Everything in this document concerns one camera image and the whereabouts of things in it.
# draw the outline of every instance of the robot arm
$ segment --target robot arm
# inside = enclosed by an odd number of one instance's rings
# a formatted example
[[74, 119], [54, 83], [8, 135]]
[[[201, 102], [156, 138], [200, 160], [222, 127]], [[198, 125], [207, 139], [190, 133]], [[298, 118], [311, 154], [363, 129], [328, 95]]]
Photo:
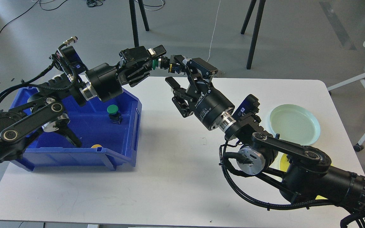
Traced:
[[[77, 37], [65, 41], [51, 55], [52, 64], [29, 82], [22, 82], [0, 94], [0, 102], [10, 92], [33, 86], [38, 93], [32, 95], [26, 104], [0, 112], [0, 162], [21, 159], [25, 149], [43, 132], [54, 132], [64, 136], [71, 144], [80, 147], [81, 141], [67, 127], [70, 122], [61, 100], [72, 96], [78, 105], [98, 97], [108, 101], [123, 93], [121, 85], [135, 86], [150, 75], [152, 60], [166, 53], [162, 45], [154, 49], [144, 46], [123, 50], [119, 53], [121, 61], [114, 66], [103, 63], [90, 70], [84, 65], [70, 43]], [[31, 84], [56, 67], [64, 73], [48, 82]], [[78, 74], [86, 73], [87, 82]]]
[[[187, 89], [172, 78], [166, 82], [173, 91], [172, 101], [185, 118], [192, 114], [210, 131], [219, 128], [225, 133], [226, 143], [220, 146], [220, 166], [232, 189], [244, 200], [256, 206], [275, 210], [291, 210], [312, 206], [336, 205], [343, 207], [350, 215], [341, 221], [341, 227], [347, 227], [356, 221], [365, 227], [365, 176], [330, 166], [329, 156], [317, 148], [301, 146], [273, 137], [259, 123], [257, 115], [258, 99], [249, 95], [234, 111], [234, 105], [213, 84], [217, 69], [200, 58], [187, 59], [181, 55], [170, 59], [163, 56], [166, 51], [160, 45], [154, 49], [137, 47], [120, 52], [121, 62], [114, 66], [107, 63], [88, 70], [70, 43], [76, 38], [64, 42], [51, 56], [52, 65], [38, 77], [5, 90], [1, 100], [20, 87], [33, 86], [39, 92], [28, 103], [0, 112], [0, 162], [20, 158], [25, 150], [43, 132], [59, 133], [75, 146], [80, 141], [67, 127], [69, 122], [61, 100], [72, 96], [82, 106], [88, 100], [98, 97], [107, 101], [120, 95], [122, 85], [135, 86], [149, 76], [152, 69], [167, 69], [170, 73], [185, 73], [189, 81]], [[64, 74], [40, 85], [31, 82], [42, 77], [53, 66]], [[88, 81], [78, 76], [86, 72]], [[228, 142], [237, 138], [236, 145]], [[241, 148], [237, 153], [226, 152], [227, 146]], [[287, 172], [275, 170], [269, 166], [281, 151], [288, 155], [290, 167]], [[236, 159], [241, 170], [230, 163]], [[243, 192], [233, 182], [229, 172], [242, 177], [257, 177], [275, 188], [290, 204], [276, 205], [259, 201]], [[278, 176], [281, 182], [270, 176]], [[316, 196], [327, 199], [316, 200]]]
[[[226, 143], [220, 147], [219, 165], [227, 182], [241, 198], [268, 210], [336, 205], [350, 212], [341, 221], [341, 227], [347, 227], [353, 221], [365, 227], [365, 176], [331, 166], [330, 157], [317, 148], [280, 140], [279, 134], [273, 137], [259, 126], [259, 102], [255, 96], [247, 96], [233, 112], [233, 104], [212, 85], [216, 68], [198, 58], [174, 56], [174, 59], [174, 71], [187, 74], [189, 87], [181, 88], [172, 77], [166, 78], [173, 91], [172, 101], [184, 118], [194, 113], [208, 130], [219, 128], [225, 133]], [[227, 144], [235, 138], [239, 140], [236, 145]], [[238, 145], [242, 147], [237, 153], [226, 152], [227, 146]], [[287, 154], [290, 159], [287, 172], [269, 167], [278, 151]], [[236, 159], [241, 170], [236, 170], [229, 159]], [[252, 198], [239, 189], [229, 172], [242, 177], [255, 176], [265, 181], [278, 188], [290, 204], [276, 205]], [[266, 174], [277, 176], [282, 181]], [[327, 199], [316, 200], [318, 195]]]

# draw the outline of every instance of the chair wheel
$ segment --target chair wheel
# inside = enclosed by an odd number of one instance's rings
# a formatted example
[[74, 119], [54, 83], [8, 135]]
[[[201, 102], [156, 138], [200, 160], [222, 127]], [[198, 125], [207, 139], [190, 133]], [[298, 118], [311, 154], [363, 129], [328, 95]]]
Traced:
[[356, 145], [353, 146], [353, 149], [356, 151], [356, 152], [360, 152], [364, 149], [364, 146], [363, 145], [359, 145], [358, 143], [356, 143]]

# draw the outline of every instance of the green button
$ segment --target green button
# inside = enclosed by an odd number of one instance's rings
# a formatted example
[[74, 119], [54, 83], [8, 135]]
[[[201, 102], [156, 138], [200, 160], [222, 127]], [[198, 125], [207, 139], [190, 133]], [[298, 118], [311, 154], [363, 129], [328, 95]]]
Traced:
[[118, 113], [119, 108], [116, 105], [109, 105], [107, 108], [108, 114], [116, 114]]

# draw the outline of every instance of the yellow object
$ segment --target yellow object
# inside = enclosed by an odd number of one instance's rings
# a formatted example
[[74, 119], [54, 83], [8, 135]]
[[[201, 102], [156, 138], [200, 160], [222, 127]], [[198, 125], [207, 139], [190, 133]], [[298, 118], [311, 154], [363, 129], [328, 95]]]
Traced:
[[[280, 170], [286, 172], [290, 166], [290, 160], [287, 158], [286, 154], [283, 154], [280, 159]], [[316, 196], [316, 200], [326, 200], [323, 196]]]
[[94, 146], [91, 146], [91, 148], [98, 148], [98, 147], [102, 147], [100, 144], [95, 144]]

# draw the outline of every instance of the green cap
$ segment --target green cap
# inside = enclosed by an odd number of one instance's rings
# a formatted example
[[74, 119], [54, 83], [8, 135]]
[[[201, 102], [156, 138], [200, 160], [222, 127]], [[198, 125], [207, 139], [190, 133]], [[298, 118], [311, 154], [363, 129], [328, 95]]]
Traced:
[[119, 108], [116, 105], [109, 105], [107, 108], [108, 114], [116, 114], [118, 113]]
[[156, 67], [158, 67], [158, 59], [154, 59], [154, 60], [152, 61], [152, 68], [153, 68], [153, 70], [155, 70], [155, 69], [156, 69]]

